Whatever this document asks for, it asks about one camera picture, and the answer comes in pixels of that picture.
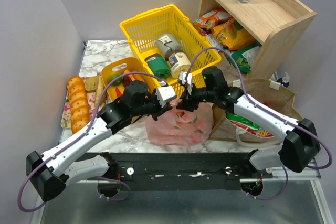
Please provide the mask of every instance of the pink plastic bag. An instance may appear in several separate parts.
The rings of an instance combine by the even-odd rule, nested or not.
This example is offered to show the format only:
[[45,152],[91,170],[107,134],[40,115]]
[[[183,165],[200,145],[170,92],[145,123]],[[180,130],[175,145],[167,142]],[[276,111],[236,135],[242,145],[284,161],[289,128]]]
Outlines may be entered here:
[[146,119],[148,139],[157,145],[193,145],[210,136],[213,126],[213,111],[207,103],[200,103],[194,112],[178,110],[179,100],[172,102],[173,109],[154,121]]

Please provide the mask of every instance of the brown paper bag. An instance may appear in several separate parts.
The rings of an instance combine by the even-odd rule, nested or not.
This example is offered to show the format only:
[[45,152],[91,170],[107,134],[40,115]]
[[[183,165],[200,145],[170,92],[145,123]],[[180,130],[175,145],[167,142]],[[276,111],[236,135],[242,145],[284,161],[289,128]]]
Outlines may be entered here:
[[[295,118],[303,120],[303,117],[293,108],[296,93],[288,88],[281,86],[279,83],[252,78],[244,80],[244,84],[249,93],[254,99],[261,103],[267,103],[267,106],[275,111]],[[236,126],[226,118],[225,110],[213,105],[214,112],[214,127],[211,131],[209,140],[236,141]],[[276,140],[275,137],[260,138],[251,133],[240,135],[243,142],[268,142]]]

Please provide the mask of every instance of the gray floor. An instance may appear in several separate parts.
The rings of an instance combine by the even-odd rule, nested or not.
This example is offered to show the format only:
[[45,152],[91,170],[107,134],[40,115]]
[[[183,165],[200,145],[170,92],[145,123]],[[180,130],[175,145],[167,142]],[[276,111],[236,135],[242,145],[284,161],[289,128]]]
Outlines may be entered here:
[[[279,192],[283,182],[267,182],[263,196]],[[309,181],[290,182],[271,201],[253,200],[242,191],[134,192],[124,202],[99,199],[96,183],[75,184],[49,202],[42,223],[225,224],[323,223]]]

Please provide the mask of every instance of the yellow basket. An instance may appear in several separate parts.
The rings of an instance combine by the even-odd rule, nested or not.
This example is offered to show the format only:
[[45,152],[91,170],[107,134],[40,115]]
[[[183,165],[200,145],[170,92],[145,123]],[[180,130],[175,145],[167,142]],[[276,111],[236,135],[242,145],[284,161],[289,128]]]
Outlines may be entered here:
[[[164,33],[170,33],[175,37],[190,62],[199,51],[211,46],[175,5],[166,5],[138,14],[121,22],[120,28],[125,34],[134,56],[141,61],[146,71],[151,74],[153,72],[144,60],[150,55],[160,53],[155,46],[155,41]],[[217,65],[220,60],[221,57],[216,50],[206,51],[198,57],[192,69],[193,82],[198,88],[205,85],[201,74],[202,70]],[[154,82],[156,86],[159,86],[158,81],[154,80]],[[169,76],[167,82],[173,86],[177,97],[179,97],[184,88],[178,84],[177,79]]]
[[[131,72],[135,72],[135,71],[146,72],[144,67],[141,65],[141,62],[137,58],[133,58],[133,57],[124,58],[114,63],[111,63],[103,68],[103,70],[101,71],[101,77],[103,79],[104,86],[106,87],[107,84],[109,84],[108,77],[112,73],[117,72],[119,74],[123,74],[126,69],[130,70]],[[149,76],[144,76],[144,75],[141,75],[141,77],[146,82],[150,92],[152,92],[153,89],[157,87],[156,83],[154,82],[156,79],[149,77]],[[121,93],[124,92],[125,88],[122,84],[119,84],[117,87]],[[116,90],[115,88],[116,88],[115,86],[110,86],[107,89],[107,94],[111,98],[111,101],[114,101],[117,98],[117,93],[115,91]]]

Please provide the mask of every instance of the marble countertop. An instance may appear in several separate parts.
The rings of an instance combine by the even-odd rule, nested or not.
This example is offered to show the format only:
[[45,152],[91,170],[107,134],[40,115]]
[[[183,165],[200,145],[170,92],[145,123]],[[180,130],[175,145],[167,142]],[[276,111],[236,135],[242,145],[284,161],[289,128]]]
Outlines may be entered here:
[[[117,60],[133,57],[126,40],[88,41],[79,75],[95,76],[108,64]],[[228,83],[238,79],[234,69],[226,59],[218,65]],[[212,153],[212,152],[250,152],[252,148],[240,146],[235,142],[205,141],[193,146],[164,145],[150,142],[145,130],[145,118],[120,130],[116,135],[100,142],[88,152],[135,152],[135,153]],[[60,142],[72,135],[71,129],[64,129]]]

